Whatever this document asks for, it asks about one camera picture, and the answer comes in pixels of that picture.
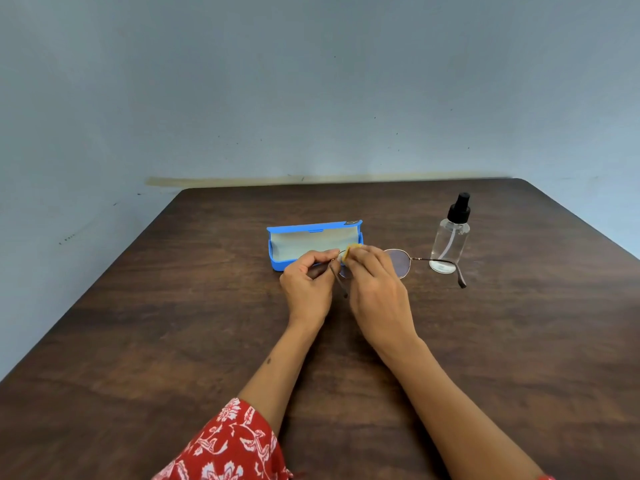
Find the metal eyeglass frame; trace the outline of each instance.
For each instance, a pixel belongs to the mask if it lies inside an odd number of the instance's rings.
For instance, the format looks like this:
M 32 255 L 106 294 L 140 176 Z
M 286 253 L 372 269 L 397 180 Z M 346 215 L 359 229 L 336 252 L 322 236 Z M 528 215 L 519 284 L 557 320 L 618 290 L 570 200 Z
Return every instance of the metal eyeglass frame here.
M 460 267 L 458 266 L 458 263 L 455 263 L 453 261 L 449 261 L 448 259 L 431 259 L 431 258 L 412 258 L 411 256 L 409 256 L 409 253 L 406 252 L 405 250 L 402 249 L 385 249 L 385 252 L 387 251 L 401 251 L 404 254 L 406 254 L 406 256 L 409 258 L 409 268 L 406 270 L 406 273 L 404 273 L 402 276 L 398 276 L 399 279 L 403 279 L 407 274 L 409 274 L 409 271 L 411 271 L 411 261 L 436 261 L 436 262 L 446 262 L 449 264 L 452 264 L 453 266 L 456 267 L 456 277 L 458 279 L 458 285 L 460 286 L 460 288 L 464 289 L 467 287 L 467 282 L 465 281 L 464 276 L 462 275 L 462 271 L 460 270 Z M 342 276 L 344 279 L 349 279 L 346 276 L 343 276 L 340 273 L 336 273 L 335 270 L 329 266 L 331 268 L 331 271 L 333 273 L 333 275 L 335 276 L 336 281 L 338 281 L 338 284 L 340 284 L 340 288 L 342 288 L 342 291 L 344 291 L 344 297 L 347 298 L 349 296 L 349 291 L 347 290 L 347 287 L 344 285 L 344 283 L 341 281 L 340 276 Z

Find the red patterned clothing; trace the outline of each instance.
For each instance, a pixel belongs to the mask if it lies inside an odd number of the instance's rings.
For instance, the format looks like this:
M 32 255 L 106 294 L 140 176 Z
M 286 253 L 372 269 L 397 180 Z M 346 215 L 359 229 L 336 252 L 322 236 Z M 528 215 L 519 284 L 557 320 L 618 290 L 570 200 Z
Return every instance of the red patterned clothing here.
M 288 480 L 269 423 L 235 398 L 153 480 Z

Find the dark brown tabletop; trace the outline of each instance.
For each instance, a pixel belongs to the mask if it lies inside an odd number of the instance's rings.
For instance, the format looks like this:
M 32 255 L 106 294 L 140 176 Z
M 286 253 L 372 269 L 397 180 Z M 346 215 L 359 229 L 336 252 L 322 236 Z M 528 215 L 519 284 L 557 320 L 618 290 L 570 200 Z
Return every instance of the dark brown tabletop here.
M 468 288 L 414 263 L 418 333 L 549 474 L 640 478 L 640 262 L 510 179 L 181 192 L 0 384 L 0 477 L 149 479 L 285 328 L 265 227 L 363 219 L 428 257 L 460 191 Z M 338 292 L 280 440 L 309 480 L 447 477 Z

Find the black spray nozzle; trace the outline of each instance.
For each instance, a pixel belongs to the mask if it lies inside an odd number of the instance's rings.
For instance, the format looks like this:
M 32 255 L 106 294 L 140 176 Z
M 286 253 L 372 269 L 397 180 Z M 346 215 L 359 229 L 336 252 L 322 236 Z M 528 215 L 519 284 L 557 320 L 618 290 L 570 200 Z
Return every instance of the black spray nozzle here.
M 460 192 L 458 200 L 449 208 L 447 218 L 454 224 L 464 224 L 469 220 L 471 209 L 469 208 L 469 197 L 467 192 Z

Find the eyeglass case lid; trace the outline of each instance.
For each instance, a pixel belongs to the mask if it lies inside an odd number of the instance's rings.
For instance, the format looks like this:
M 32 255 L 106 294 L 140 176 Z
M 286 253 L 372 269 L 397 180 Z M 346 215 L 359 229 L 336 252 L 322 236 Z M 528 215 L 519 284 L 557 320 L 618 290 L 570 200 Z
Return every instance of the eyeglass case lid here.
M 362 221 L 342 221 L 267 227 L 271 266 L 276 271 L 284 271 L 286 266 L 308 250 L 343 250 L 354 242 L 362 244 L 361 224 Z

